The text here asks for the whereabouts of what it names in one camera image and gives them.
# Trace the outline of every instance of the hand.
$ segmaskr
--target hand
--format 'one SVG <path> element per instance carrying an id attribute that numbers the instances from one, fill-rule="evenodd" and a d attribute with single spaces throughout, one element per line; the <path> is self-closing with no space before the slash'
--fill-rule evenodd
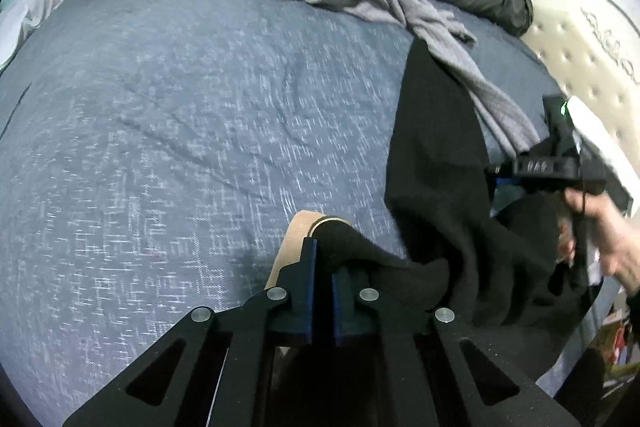
<path id="1" fill-rule="evenodd" d="M 564 192 L 567 205 L 582 211 L 583 193 L 568 188 Z M 584 195 L 584 213 L 596 219 L 596 244 L 600 265 L 606 275 L 613 275 L 629 296 L 640 291 L 640 234 L 622 217 L 609 195 Z"/>

